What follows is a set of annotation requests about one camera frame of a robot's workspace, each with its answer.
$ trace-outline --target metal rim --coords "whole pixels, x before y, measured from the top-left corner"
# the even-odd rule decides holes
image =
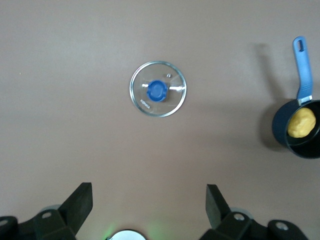
[[[181,100],[179,102],[179,104],[173,109],[171,110],[170,112],[167,112],[167,113],[164,113],[164,114],[152,114],[152,113],[149,113],[145,110],[143,110],[135,96],[134,96],[134,83],[135,83],[135,80],[136,80],[136,77],[137,75],[141,72],[142,69],[144,69],[145,67],[147,66],[150,66],[150,65],[154,65],[154,64],[163,64],[163,65],[167,65],[169,67],[171,67],[173,70],[176,71],[176,73],[180,76],[181,80],[182,80],[182,84],[184,86],[184,91],[182,93],[182,97],[181,97]],[[166,61],[150,61],[150,62],[147,62],[143,65],[141,65],[136,71],[135,73],[133,74],[132,78],[131,78],[131,81],[130,81],[130,97],[131,97],[131,100],[133,102],[133,104],[141,111],[143,112],[144,114],[148,115],[148,116],[151,116],[151,117],[158,117],[158,118],[163,118],[163,117],[167,117],[167,116],[170,116],[172,114],[174,114],[181,106],[182,104],[184,103],[185,101],[185,98],[186,98],[186,94],[187,94],[187,83],[186,83],[186,79],[184,77],[184,75],[182,74],[182,72],[177,68],[175,67],[174,65],[172,65],[171,63],[169,62],[166,62]]]

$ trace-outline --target pot handle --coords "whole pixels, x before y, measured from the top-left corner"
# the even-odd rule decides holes
[[[304,36],[293,40],[295,63],[300,78],[300,87],[297,93],[299,105],[312,100],[313,80],[308,56],[307,42]]]

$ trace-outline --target table surface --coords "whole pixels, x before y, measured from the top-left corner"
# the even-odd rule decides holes
[[[32,218],[92,182],[78,240],[132,228],[197,240],[206,184],[262,224],[320,236],[320,161],[273,138],[296,97],[303,35],[320,99],[319,0],[0,1],[0,216]],[[147,116],[129,93],[149,61],[178,67],[182,107]]]

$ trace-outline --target yellow food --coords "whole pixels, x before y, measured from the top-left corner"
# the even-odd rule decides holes
[[[316,125],[316,117],[309,108],[300,108],[291,118],[288,125],[288,134],[293,138],[307,136]]]

